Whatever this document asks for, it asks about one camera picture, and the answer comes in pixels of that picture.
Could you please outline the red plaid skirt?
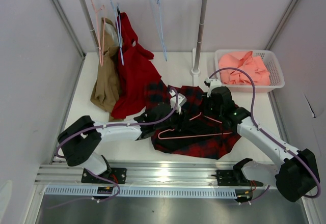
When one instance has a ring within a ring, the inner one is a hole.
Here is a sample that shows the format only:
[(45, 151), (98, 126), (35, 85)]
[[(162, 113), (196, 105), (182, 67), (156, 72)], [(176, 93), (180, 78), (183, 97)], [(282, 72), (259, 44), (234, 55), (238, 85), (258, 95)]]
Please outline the red plaid skirt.
[[(182, 86), (176, 88), (176, 90), (187, 98), (187, 102), (182, 108), (190, 114), (191, 118), (187, 124), (183, 125), (184, 127), (181, 130), (167, 131), (161, 137), (232, 132), (230, 129), (225, 129), (222, 124), (211, 121), (202, 115), (200, 104), (204, 92), (201, 88)], [(165, 130), (160, 130), (151, 137), (154, 149), (163, 153), (199, 158), (220, 159), (230, 153), (240, 139), (239, 134), (232, 132), (232, 134), (227, 135), (160, 140), (158, 134), (162, 131)]]

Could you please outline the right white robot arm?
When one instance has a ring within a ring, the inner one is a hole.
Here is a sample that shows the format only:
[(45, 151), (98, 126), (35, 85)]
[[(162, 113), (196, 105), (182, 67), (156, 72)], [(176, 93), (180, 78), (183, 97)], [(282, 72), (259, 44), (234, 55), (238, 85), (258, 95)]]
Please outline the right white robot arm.
[(301, 151), (267, 132), (251, 112), (235, 104), (227, 87), (210, 86), (202, 103), (206, 115), (217, 116), (225, 129), (252, 142), (273, 162), (270, 165), (242, 160), (242, 167), (232, 173), (236, 184), (244, 185), (250, 180), (265, 183), (276, 187), (290, 202), (301, 197), (314, 199), (320, 196), (318, 166), (312, 151)]

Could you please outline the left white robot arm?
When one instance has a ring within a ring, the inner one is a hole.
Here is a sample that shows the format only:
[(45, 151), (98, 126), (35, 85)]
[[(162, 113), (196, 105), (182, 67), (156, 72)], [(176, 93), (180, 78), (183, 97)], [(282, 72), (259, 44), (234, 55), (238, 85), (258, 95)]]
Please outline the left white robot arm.
[(178, 130), (189, 121), (183, 109), (174, 110), (169, 104), (159, 103), (141, 115), (123, 122), (98, 122), (90, 116), (82, 116), (58, 136), (57, 157), (65, 158), (68, 166), (80, 166), (89, 172), (97, 182), (110, 179), (110, 167), (103, 155), (95, 152), (100, 143), (123, 140), (138, 141), (153, 136), (160, 130)]

